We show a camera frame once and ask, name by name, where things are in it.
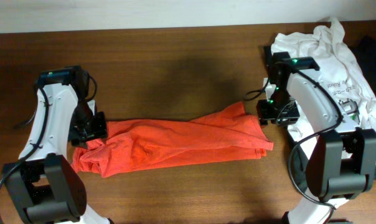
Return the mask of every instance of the orange cloth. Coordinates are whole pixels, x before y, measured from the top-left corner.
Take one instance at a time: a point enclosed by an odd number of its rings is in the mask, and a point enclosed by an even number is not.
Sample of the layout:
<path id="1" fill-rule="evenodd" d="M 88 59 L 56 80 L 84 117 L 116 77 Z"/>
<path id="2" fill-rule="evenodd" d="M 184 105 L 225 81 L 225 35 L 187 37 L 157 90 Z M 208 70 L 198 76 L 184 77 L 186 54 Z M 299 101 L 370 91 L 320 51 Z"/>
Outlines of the orange cloth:
<path id="1" fill-rule="evenodd" d="M 189 122 L 135 119 L 109 121 L 106 143 L 76 148 L 73 169 L 109 177 L 137 170 L 259 159 L 272 150 L 258 119 L 242 102 Z"/>

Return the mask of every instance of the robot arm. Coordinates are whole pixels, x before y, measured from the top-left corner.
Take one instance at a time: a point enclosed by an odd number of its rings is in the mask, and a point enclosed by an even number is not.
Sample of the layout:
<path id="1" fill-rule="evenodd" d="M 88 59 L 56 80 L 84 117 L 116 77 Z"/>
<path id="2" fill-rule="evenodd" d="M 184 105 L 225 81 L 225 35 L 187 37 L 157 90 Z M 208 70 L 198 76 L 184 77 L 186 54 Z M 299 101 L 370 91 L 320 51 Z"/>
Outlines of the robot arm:
<path id="1" fill-rule="evenodd" d="M 5 181 L 24 223 L 110 223 L 87 205 L 84 184 L 66 160 L 68 141 L 81 146 L 107 137 L 103 112 L 91 110 L 86 101 L 89 79 L 80 66 L 40 74 L 34 124 L 19 155 L 18 162 L 23 163 Z M 18 162 L 4 165 L 3 176 Z M 37 186 L 40 179 L 47 179 L 48 184 Z"/>
<path id="2" fill-rule="evenodd" d="M 360 129 L 337 106 L 339 103 L 330 97 L 313 58 L 290 58 L 287 52 L 280 52 L 272 55 L 270 61 L 268 78 L 275 86 L 268 92 L 272 94 L 269 100 L 258 102 L 260 122 L 271 121 L 282 126 L 295 123 L 299 117 L 297 107 L 290 106 L 288 111 L 285 108 L 296 101 L 314 132 L 319 134 L 306 168 L 307 195 L 336 206 L 370 190 L 376 164 L 375 131 Z M 342 157 L 342 151 L 352 156 Z M 325 205 L 304 198 L 286 213 L 284 221 L 324 223 L 331 212 Z"/>

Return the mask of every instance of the wooden table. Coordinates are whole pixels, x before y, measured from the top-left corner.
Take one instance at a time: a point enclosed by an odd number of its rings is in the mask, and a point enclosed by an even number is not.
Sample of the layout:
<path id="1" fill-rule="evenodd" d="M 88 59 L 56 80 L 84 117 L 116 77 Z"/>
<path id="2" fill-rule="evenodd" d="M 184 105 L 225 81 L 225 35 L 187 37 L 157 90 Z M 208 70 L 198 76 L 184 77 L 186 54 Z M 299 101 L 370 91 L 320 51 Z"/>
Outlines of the wooden table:
<path id="1" fill-rule="evenodd" d="M 260 88 L 266 77 L 262 47 L 270 45 L 277 33 L 310 33 L 317 25 L 0 34 L 0 170 L 17 159 L 27 141 L 30 128 L 13 130 L 12 125 L 33 113 L 32 84 L 40 71 L 80 64 L 97 80 L 98 107 L 110 120 L 190 120 L 220 111 Z M 376 37 L 376 21 L 343 25 L 348 45 L 365 34 Z M 255 105 L 247 103 L 247 111 L 256 113 Z M 147 170 L 107 179 L 90 173 L 79 176 L 88 203 L 115 223 L 279 219 L 301 196 L 286 171 L 286 133 L 273 125 L 264 133 L 275 148 L 261 160 Z M 6 223 L 21 222 L 5 189 L 0 204 Z M 334 217 L 376 223 L 376 182 Z"/>

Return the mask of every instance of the white wall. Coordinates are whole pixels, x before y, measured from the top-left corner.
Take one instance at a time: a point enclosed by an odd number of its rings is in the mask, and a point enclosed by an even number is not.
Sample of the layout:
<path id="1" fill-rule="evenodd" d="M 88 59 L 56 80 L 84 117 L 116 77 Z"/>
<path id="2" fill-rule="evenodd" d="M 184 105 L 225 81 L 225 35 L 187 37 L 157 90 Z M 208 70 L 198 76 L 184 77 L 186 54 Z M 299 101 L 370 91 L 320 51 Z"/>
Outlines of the white wall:
<path id="1" fill-rule="evenodd" d="M 0 33 L 376 19 L 376 0 L 0 0 Z"/>

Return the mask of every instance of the black cable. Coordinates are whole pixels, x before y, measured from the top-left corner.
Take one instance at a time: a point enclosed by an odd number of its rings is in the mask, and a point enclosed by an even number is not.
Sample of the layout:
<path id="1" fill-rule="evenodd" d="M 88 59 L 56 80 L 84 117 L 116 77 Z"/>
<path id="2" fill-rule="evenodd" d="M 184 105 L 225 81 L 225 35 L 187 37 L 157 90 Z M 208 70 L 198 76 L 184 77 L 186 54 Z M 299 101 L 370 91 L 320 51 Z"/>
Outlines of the black cable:
<path id="1" fill-rule="evenodd" d="M 43 137 L 44 137 L 44 133 L 45 133 L 45 128 L 47 127 L 47 120 L 48 120 L 48 117 L 49 117 L 49 99 L 47 98 L 47 95 L 45 94 L 45 91 L 43 90 L 42 87 L 39 87 L 39 90 L 41 91 L 41 93 L 43 94 L 43 97 L 44 97 L 44 106 L 45 106 L 45 114 L 44 114 L 44 120 L 43 120 L 43 126 L 42 126 L 42 129 L 41 129 L 41 132 L 40 132 L 40 135 L 39 135 L 39 138 L 37 139 L 37 142 L 35 144 L 33 144 L 33 148 L 32 150 L 26 154 L 26 156 L 20 158 L 18 160 L 18 162 L 16 163 L 16 165 L 11 169 L 9 170 L 5 175 L 3 175 L 3 177 L 1 178 L 0 180 L 0 190 L 1 190 L 1 187 L 2 185 L 4 185 L 4 183 L 7 181 L 7 179 L 11 176 L 11 174 L 13 174 L 18 168 L 20 168 L 20 166 L 31 156 L 33 155 L 33 153 L 36 152 L 36 150 L 39 148 L 40 146 L 40 143 L 41 141 L 43 140 Z M 1 218 L 1 215 L 0 215 L 0 224 L 4 224 L 4 222 L 2 221 L 2 218 Z"/>
<path id="2" fill-rule="evenodd" d="M 279 119 L 280 119 L 280 116 L 282 115 L 282 112 L 285 110 L 285 108 L 286 108 L 287 106 L 289 106 L 289 107 L 290 107 L 289 110 L 291 110 L 291 109 L 292 109 L 292 106 L 293 106 L 293 103 L 294 103 L 294 100 L 291 100 L 291 101 L 289 101 L 289 103 L 287 103 L 287 104 L 285 104 L 285 105 L 283 106 L 282 110 L 280 111 L 280 113 L 277 115 L 277 117 L 276 117 L 276 119 L 275 119 L 276 124 L 280 124 Z"/>
<path id="3" fill-rule="evenodd" d="M 269 81 L 270 81 L 270 79 L 267 78 L 267 82 L 265 83 L 265 85 L 263 86 L 263 88 L 262 88 L 261 90 L 253 90 L 253 91 L 249 91 L 249 92 L 247 92 L 247 93 L 243 96 L 243 100 L 245 100 L 245 101 L 251 101 L 251 100 L 254 100 L 254 99 L 258 98 L 262 93 L 265 92 L 265 88 L 267 87 Z M 252 94 L 252 93 L 256 93 L 256 92 L 258 92 L 257 95 L 255 95 L 255 96 L 252 97 L 252 98 L 248 98 L 248 96 L 249 96 L 250 94 Z"/>
<path id="4" fill-rule="evenodd" d="M 33 86 L 33 93 L 35 95 L 35 98 L 37 98 L 37 96 L 36 96 L 36 94 L 37 94 L 36 85 Z M 30 119 L 21 121 L 20 123 L 14 125 L 12 128 L 13 129 L 21 129 L 21 128 L 25 128 L 26 126 L 28 126 L 34 120 L 34 116 L 36 116 L 36 110 L 37 110 L 37 108 L 34 110 L 34 113 L 33 113 L 32 117 Z"/>
<path id="5" fill-rule="evenodd" d="M 291 65 L 289 65 L 288 63 L 284 63 L 284 62 L 278 62 L 278 63 L 282 63 L 282 64 L 285 64 L 289 67 L 291 67 Z M 304 74 L 303 72 L 300 72 L 298 69 L 294 68 L 294 67 L 291 67 L 292 69 L 292 72 L 294 73 L 298 73 L 299 75 L 301 75 L 302 77 L 304 77 L 305 79 L 307 79 L 309 82 L 311 82 L 313 85 L 315 85 L 317 88 L 319 88 L 319 90 L 322 91 L 322 93 L 328 98 L 328 100 L 331 102 L 332 106 L 335 108 L 337 114 L 338 114 L 338 117 L 337 117 L 337 120 L 336 120 L 336 124 L 326 128 L 326 129 L 323 129 L 321 131 L 318 131 L 314 134 L 310 134 L 309 136 L 303 138 L 302 140 L 298 141 L 296 143 L 296 145 L 292 148 L 290 154 L 289 154 L 289 158 L 288 158 L 288 172 L 289 172 L 289 178 L 290 180 L 292 181 L 292 184 L 294 185 L 294 188 L 307 200 L 309 200 L 310 202 L 312 203 L 315 203 L 317 205 L 323 205 L 323 206 L 328 206 L 330 207 L 332 210 L 331 210 L 331 214 L 329 214 L 329 217 L 327 218 L 326 222 L 327 223 L 332 215 L 333 215 L 333 212 L 336 210 L 336 207 L 333 206 L 332 204 L 329 204 L 329 203 L 326 203 L 326 202 L 319 202 L 317 200 L 314 200 L 313 198 L 311 198 L 310 196 L 306 195 L 304 192 L 302 192 L 300 190 L 300 188 L 298 187 L 298 185 L 296 184 L 296 182 L 294 181 L 293 179 L 293 175 L 292 175 L 292 170 L 291 170 L 291 162 L 292 162 L 292 158 L 293 158 L 293 154 L 295 152 L 295 150 L 297 150 L 297 148 L 300 146 L 300 144 L 302 144 L 303 142 L 307 141 L 308 139 L 311 139 L 313 137 L 316 137 L 318 135 L 320 135 L 321 133 L 326 133 L 328 131 L 332 131 L 333 129 L 337 128 L 342 120 L 343 120 L 343 115 L 339 109 L 339 106 L 336 104 L 336 102 L 333 100 L 333 98 L 328 94 L 328 92 L 318 83 L 318 82 L 315 82 L 312 78 L 308 77 L 306 74 Z"/>
<path id="6" fill-rule="evenodd" d="M 36 110 L 34 110 L 34 113 L 32 115 L 32 117 L 30 119 L 27 119 L 27 120 L 24 120 L 22 122 L 20 122 L 19 124 L 16 124 L 15 126 L 13 126 L 12 128 L 13 129 L 21 129 L 21 128 L 25 128 L 26 126 L 28 126 L 33 120 L 34 120 L 34 117 L 36 116 Z"/>
<path id="7" fill-rule="evenodd" d="M 95 79 L 91 76 L 91 75 L 89 75 L 88 76 L 91 80 L 93 80 L 93 83 L 94 83 L 94 94 L 93 94 L 93 96 L 92 97 L 90 97 L 89 99 L 87 99 L 87 102 L 89 102 L 89 101 L 91 101 L 92 99 L 94 99 L 94 97 L 95 97 L 95 95 L 96 95 L 96 89 L 98 88 L 98 85 L 96 84 L 96 81 L 95 81 Z"/>

